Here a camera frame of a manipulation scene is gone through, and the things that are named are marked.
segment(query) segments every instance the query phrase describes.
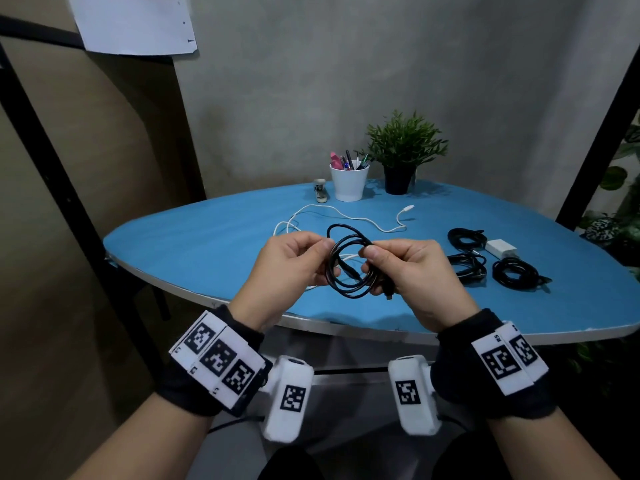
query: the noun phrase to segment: white usb cable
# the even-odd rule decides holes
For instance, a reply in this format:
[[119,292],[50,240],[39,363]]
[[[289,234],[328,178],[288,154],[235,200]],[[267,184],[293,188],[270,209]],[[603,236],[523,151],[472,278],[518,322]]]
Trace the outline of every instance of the white usb cable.
[[[294,226],[291,221],[300,213],[302,212],[304,209],[308,208],[308,207],[327,207],[329,209],[334,209],[336,212],[338,212],[338,214],[340,214],[342,217],[346,217],[347,219],[350,219],[352,221],[366,221],[366,222],[370,222],[372,223],[374,226],[376,226],[378,228],[378,230],[380,232],[395,232],[397,230],[400,229],[406,229],[406,225],[402,224],[402,222],[400,222],[400,214],[402,214],[403,212],[407,212],[409,210],[411,210],[412,208],[414,208],[414,205],[407,205],[404,209],[402,209],[400,212],[397,213],[396,215],[396,222],[398,223],[398,226],[394,227],[391,230],[384,230],[382,229],[382,227],[380,227],[378,224],[376,224],[375,222],[373,222],[371,219],[368,219],[366,217],[349,217],[343,213],[340,212],[340,210],[336,209],[335,207],[331,206],[331,205],[319,205],[316,203],[310,203],[308,205],[305,205],[302,209],[298,210],[295,214],[293,214],[291,216],[291,218],[288,221],[280,221],[276,224],[276,227],[273,229],[273,235],[276,235],[278,233],[278,227],[280,227],[280,224],[285,224],[286,225],[286,231],[287,234],[289,233],[289,227],[293,227],[293,229],[300,231],[301,229],[299,229],[298,227]],[[359,257],[357,254],[341,254],[340,258],[343,261],[347,261],[348,259],[353,259],[353,258],[357,258]],[[316,288],[315,286],[309,286],[307,287],[307,291],[309,290],[313,290],[313,288]]]

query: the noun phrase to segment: black pen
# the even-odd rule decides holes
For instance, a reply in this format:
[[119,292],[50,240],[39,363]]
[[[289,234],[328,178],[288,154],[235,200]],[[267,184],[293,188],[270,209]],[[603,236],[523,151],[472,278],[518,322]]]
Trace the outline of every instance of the black pen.
[[353,166],[353,162],[351,161],[351,155],[349,154],[349,151],[345,151],[345,153],[347,154],[347,160],[349,161],[349,168],[352,170],[355,170],[354,166]]

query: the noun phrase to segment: person's left hand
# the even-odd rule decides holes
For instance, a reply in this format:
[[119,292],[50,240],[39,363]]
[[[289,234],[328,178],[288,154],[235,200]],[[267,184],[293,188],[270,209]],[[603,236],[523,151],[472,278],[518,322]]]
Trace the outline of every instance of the person's left hand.
[[[270,238],[229,303],[235,320],[259,331],[276,324],[307,286],[327,284],[324,263],[333,245],[332,239],[305,231]],[[338,268],[333,272],[340,274]]]

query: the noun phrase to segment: person's right hand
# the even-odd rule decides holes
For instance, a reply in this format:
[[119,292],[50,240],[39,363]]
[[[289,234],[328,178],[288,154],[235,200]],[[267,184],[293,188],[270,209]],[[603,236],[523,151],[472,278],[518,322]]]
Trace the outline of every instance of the person's right hand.
[[[438,333],[480,311],[436,241],[374,241],[360,250],[360,256],[367,259],[363,272],[371,263],[388,275],[428,330]],[[378,284],[371,293],[379,295],[382,286]]]

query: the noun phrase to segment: hand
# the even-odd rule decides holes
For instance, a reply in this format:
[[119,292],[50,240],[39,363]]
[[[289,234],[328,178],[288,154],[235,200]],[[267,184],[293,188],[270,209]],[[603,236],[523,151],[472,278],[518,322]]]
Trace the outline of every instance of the hand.
[[[428,330],[439,333],[480,311],[436,241],[374,241],[360,255],[367,259],[363,272],[368,272],[371,263],[387,274]],[[379,295],[382,286],[376,285],[371,293]]]
[[[324,263],[334,245],[313,232],[270,238],[258,254],[249,278],[229,303],[235,320],[262,331],[280,320],[307,286],[324,286]],[[335,268],[338,276],[340,270]]]

